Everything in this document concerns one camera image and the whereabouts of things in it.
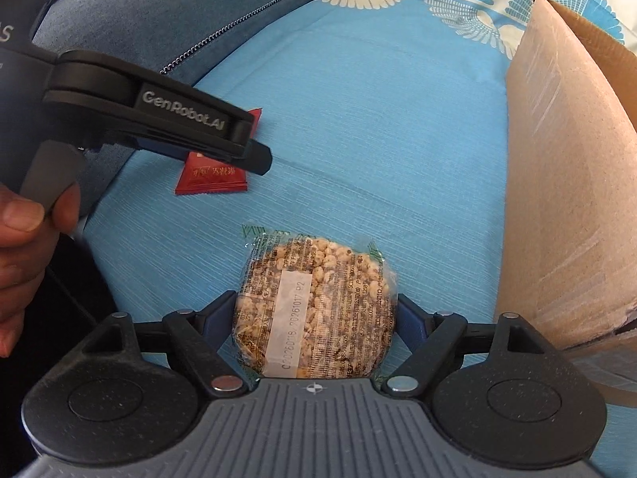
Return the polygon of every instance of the zipper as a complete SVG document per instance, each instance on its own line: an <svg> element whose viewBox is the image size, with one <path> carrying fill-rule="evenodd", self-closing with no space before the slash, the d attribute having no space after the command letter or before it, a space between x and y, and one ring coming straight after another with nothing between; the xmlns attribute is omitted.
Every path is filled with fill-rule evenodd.
<svg viewBox="0 0 637 478"><path fill-rule="evenodd" d="M187 49L186 52L181 54L179 57L175 58L173 62L168 63L168 65L164 66L164 68L159 73L162 75L166 75L168 72L174 70L177 66L179 66L181 63L186 61L190 56L192 56L193 54L201 50L211 41L214 41L223 33L226 33L231 28L234 28L240 23L243 23L244 21L249 20L253 16L256 16L262 10L266 10L268 7L271 7L274 4L278 4L280 1L282 0L272 0L271 2L268 2L265 5L259 7L259 9L254 9L252 12L247 13L245 16L241 16L238 20L234 20L233 22L230 22L227 25L224 25L224 27L210 34L206 39L202 39L201 41L199 41L199 43Z"/></svg>

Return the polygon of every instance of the finger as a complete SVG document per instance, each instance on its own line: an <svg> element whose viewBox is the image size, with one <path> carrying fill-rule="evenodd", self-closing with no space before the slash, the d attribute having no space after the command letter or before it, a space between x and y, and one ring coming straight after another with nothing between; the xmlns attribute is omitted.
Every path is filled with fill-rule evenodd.
<svg viewBox="0 0 637 478"><path fill-rule="evenodd" d="M0 248L28 243L44 221L44 207L0 185Z"/></svg>
<svg viewBox="0 0 637 478"><path fill-rule="evenodd" d="M44 271L53 257L59 233L46 221L30 243L0 250L0 289L29 282Z"/></svg>
<svg viewBox="0 0 637 478"><path fill-rule="evenodd" d="M78 223L80 215L80 186L74 183L57 198L53 207L53 224L65 234L70 234Z"/></svg>
<svg viewBox="0 0 637 478"><path fill-rule="evenodd" d="M0 324L31 303L43 278L44 271L29 282L0 290Z"/></svg>
<svg viewBox="0 0 637 478"><path fill-rule="evenodd" d="M24 327L24 311L0 323L0 357L9 357L20 339Z"/></svg>

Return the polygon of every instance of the red packet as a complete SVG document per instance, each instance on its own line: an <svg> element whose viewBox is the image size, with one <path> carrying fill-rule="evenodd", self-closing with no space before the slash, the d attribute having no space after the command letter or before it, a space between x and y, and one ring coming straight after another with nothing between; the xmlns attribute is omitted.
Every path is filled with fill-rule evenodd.
<svg viewBox="0 0 637 478"><path fill-rule="evenodd" d="M250 136L254 136L262 109L250 111L254 124ZM174 192L184 194L211 194L213 192L243 192L248 189L245 170L206 158L200 153L190 153Z"/></svg>

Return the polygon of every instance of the black pants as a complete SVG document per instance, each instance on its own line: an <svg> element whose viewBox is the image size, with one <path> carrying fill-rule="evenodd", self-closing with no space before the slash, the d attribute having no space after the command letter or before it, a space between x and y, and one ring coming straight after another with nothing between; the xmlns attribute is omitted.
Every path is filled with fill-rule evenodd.
<svg viewBox="0 0 637 478"><path fill-rule="evenodd" d="M90 256L61 237L47 274L27 307L24 332L8 359L0 359L0 478L35 458L20 420L31 387L107 315L115 303Z"/></svg>

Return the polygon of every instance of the brown cardboard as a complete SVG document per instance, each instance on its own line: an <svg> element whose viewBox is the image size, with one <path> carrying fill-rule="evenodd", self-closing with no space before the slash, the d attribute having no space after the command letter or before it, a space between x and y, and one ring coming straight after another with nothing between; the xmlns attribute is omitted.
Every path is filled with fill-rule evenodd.
<svg viewBox="0 0 637 478"><path fill-rule="evenodd" d="M603 381L608 401L637 406L637 331L614 334L637 318L637 57L536 0L506 85L496 316L520 313Z"/></svg>

